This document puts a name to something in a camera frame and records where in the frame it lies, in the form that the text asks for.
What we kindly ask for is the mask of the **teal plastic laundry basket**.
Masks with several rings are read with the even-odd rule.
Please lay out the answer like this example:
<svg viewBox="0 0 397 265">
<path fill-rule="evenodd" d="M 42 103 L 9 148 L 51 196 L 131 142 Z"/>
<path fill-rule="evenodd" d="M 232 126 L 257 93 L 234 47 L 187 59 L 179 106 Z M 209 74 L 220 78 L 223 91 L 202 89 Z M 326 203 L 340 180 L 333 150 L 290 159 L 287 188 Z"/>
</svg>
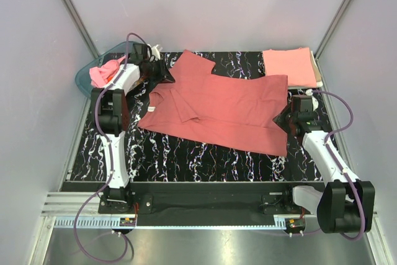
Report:
<svg viewBox="0 0 397 265">
<path fill-rule="evenodd" d="M 125 54 L 126 42 L 119 43 L 110 50 L 106 51 L 104 54 L 100 55 L 98 58 L 94 59 L 86 66 L 81 68 L 75 76 L 75 84 L 80 92 L 88 99 L 91 98 L 91 91 L 93 85 L 91 84 L 90 69 L 93 67 L 100 67 L 110 60 L 120 58 Z"/>
</svg>

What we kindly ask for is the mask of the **light pink shirt in basket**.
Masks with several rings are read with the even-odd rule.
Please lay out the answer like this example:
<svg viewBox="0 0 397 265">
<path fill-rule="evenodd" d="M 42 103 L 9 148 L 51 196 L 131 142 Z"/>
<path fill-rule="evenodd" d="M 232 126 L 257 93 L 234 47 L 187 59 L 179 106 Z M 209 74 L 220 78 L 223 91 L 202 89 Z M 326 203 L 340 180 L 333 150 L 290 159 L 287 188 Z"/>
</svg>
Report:
<svg viewBox="0 0 397 265">
<path fill-rule="evenodd" d="M 109 60 L 102 66 L 95 66 L 89 70 L 91 79 L 91 85 L 95 88 L 103 88 L 108 83 L 106 78 L 110 75 L 116 75 L 120 69 L 121 63 L 125 60 L 125 56 L 122 56 L 116 60 Z"/>
</svg>

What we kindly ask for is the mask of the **folded salmon pink t-shirt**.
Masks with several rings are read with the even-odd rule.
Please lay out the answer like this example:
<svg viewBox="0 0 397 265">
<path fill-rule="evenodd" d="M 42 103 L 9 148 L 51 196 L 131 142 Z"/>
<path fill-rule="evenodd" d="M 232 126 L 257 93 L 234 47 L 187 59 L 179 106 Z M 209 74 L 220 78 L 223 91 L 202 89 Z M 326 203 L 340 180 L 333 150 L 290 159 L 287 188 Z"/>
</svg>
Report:
<svg viewBox="0 0 397 265">
<path fill-rule="evenodd" d="M 285 75 L 289 87 L 315 88 L 317 79 L 311 50 L 265 50 L 262 52 L 266 76 Z"/>
</svg>

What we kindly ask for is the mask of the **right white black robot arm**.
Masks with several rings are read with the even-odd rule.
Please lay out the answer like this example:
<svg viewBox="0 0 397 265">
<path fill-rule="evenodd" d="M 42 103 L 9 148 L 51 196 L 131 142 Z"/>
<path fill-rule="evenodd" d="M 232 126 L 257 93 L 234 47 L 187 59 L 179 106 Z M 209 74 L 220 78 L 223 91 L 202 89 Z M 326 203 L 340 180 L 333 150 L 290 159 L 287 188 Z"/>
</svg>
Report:
<svg viewBox="0 0 397 265">
<path fill-rule="evenodd" d="M 371 230 L 375 188 L 370 181 L 361 180 L 342 159 L 331 141 L 336 131 L 326 132 L 323 123 L 315 119 L 317 93 L 308 89 L 304 94 L 292 96 L 274 122 L 310 154 L 325 189 L 295 186 L 282 197 L 282 206 L 289 213 L 304 208 L 316 215 L 322 232 L 338 233 L 357 241 Z"/>
</svg>

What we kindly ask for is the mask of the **left rear aluminium post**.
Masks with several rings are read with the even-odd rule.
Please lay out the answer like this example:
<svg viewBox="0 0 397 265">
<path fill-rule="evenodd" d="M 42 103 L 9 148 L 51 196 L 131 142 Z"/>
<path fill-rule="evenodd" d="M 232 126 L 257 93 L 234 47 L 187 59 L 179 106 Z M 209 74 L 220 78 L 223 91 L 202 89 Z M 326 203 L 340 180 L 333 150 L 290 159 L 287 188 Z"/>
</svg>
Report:
<svg viewBox="0 0 397 265">
<path fill-rule="evenodd" d="M 73 3 L 73 0 L 61 0 L 65 9 L 67 10 L 71 20 L 73 21 L 77 31 L 79 32 L 84 44 L 86 45 L 87 49 L 89 50 L 90 54 L 94 58 L 99 57 L 99 51 L 97 47 L 94 45 L 93 39 L 91 38 L 89 32 L 87 31 L 86 26 L 84 25 L 81 16 L 79 15 L 76 6 Z"/>
</svg>

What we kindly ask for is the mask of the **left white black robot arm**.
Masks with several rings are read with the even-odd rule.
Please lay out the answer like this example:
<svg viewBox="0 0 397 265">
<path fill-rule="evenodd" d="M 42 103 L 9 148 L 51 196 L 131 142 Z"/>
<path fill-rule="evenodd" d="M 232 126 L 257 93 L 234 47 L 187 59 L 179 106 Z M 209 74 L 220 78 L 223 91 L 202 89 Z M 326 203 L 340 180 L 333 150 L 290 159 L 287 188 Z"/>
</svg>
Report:
<svg viewBox="0 0 397 265">
<path fill-rule="evenodd" d="M 143 81 L 174 83 L 161 59 L 161 47 L 134 43 L 117 59 L 89 71 L 91 110 L 104 147 L 107 178 L 100 189 L 99 213 L 127 213 L 137 207 L 125 164 L 125 133 L 130 124 L 127 94 Z"/>
</svg>

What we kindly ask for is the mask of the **dusty red t-shirt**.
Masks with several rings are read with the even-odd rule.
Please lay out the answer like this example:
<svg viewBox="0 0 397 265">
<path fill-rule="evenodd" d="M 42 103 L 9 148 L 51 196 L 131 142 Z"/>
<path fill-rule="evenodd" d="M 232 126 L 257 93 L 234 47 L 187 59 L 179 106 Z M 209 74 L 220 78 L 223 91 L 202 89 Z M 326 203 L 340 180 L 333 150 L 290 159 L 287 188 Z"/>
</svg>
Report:
<svg viewBox="0 0 397 265">
<path fill-rule="evenodd" d="M 188 50 L 158 84 L 138 122 L 142 129 L 273 156 L 287 155 L 287 134 L 273 121 L 287 105 L 285 75 L 257 79 L 212 73 L 215 63 Z"/>
</svg>

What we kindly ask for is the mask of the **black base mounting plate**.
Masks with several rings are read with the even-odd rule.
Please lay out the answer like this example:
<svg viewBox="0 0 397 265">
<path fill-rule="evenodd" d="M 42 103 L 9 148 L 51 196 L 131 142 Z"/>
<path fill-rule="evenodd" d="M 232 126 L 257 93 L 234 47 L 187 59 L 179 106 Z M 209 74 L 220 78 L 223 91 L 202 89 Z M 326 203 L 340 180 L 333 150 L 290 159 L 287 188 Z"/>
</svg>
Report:
<svg viewBox="0 0 397 265">
<path fill-rule="evenodd" d="M 295 182 L 133 182 L 92 199 L 103 214 L 137 216 L 140 228 L 265 228 L 310 212 L 293 203 Z"/>
</svg>

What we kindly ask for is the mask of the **aluminium frame rail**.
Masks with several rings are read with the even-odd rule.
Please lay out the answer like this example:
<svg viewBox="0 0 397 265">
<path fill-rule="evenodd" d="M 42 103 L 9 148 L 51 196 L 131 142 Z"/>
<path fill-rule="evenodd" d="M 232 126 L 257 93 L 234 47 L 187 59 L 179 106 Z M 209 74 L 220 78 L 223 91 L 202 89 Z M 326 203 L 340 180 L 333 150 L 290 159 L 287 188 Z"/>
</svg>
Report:
<svg viewBox="0 0 397 265">
<path fill-rule="evenodd" d="M 317 191 L 324 191 L 325 187 L 311 185 Z M 77 228 L 114 228 L 114 229 L 165 229 L 165 228 L 140 228 L 137 225 L 137 216 L 129 215 L 112 215 L 99 213 L 96 210 L 92 199 L 99 193 L 88 192 L 52 192 L 48 194 L 43 214 L 47 216 L 55 216 L 57 224 L 60 227 L 77 227 Z M 310 213 L 302 218 L 292 218 L 286 216 L 277 216 L 275 225 L 265 228 L 210 228 L 210 229 L 186 229 L 176 228 L 179 230 L 288 230 L 292 229 L 294 233 L 299 233 L 305 229 L 307 221 L 313 218 L 317 221 L 315 214 Z"/>
</svg>

